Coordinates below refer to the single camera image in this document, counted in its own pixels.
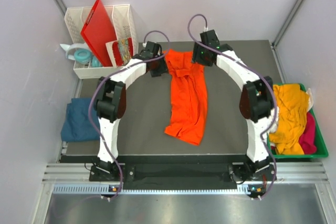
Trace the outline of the orange t shirt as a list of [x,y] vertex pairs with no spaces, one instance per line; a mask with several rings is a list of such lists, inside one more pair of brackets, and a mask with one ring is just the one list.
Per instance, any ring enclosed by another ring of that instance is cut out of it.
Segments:
[[205,132],[208,95],[204,66],[192,63],[191,51],[170,50],[165,56],[171,80],[171,119],[165,134],[200,145]]

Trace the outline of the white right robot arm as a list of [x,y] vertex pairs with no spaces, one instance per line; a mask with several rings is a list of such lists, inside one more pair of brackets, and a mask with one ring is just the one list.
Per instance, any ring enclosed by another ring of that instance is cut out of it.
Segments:
[[249,161],[245,174],[252,180],[258,179],[269,167],[269,153],[265,148],[268,128],[276,119],[273,81],[269,76],[260,77],[236,56],[232,47],[220,44],[215,30],[200,33],[200,42],[194,43],[192,63],[203,66],[216,65],[225,71],[241,90],[239,110],[248,127]]

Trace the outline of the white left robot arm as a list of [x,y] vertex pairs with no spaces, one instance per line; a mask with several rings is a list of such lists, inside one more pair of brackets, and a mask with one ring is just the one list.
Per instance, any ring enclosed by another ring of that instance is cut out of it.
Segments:
[[100,148],[97,169],[107,180],[114,180],[120,174],[116,164],[118,157],[118,127],[126,107],[127,88],[139,77],[149,72],[152,77],[159,77],[167,72],[161,45],[146,42],[144,49],[108,79],[101,77],[98,92],[93,101],[100,125]]

